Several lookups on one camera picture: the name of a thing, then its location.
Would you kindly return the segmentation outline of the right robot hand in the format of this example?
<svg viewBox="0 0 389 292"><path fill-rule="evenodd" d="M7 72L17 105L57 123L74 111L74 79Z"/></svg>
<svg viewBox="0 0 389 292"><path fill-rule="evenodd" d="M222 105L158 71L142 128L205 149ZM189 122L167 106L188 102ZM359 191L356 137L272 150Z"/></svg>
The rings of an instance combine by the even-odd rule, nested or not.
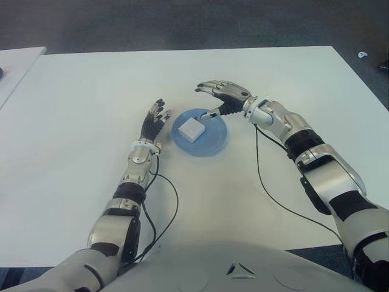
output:
<svg viewBox="0 0 389 292"><path fill-rule="evenodd" d="M217 80L200 83L195 91L204 92L222 101L221 106L201 114L201 120L239 113L243 110L246 100L252 96L246 88L236 83Z"/></svg>

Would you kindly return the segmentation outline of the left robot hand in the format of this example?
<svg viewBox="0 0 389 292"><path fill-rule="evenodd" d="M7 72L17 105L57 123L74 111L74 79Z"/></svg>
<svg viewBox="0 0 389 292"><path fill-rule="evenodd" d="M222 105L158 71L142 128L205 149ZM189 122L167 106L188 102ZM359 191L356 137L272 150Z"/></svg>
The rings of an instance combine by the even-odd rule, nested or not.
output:
<svg viewBox="0 0 389 292"><path fill-rule="evenodd" d="M154 142L167 120L171 117L171 110L164 111L165 102L163 99L158 99L149 109L140 132L141 140Z"/></svg>

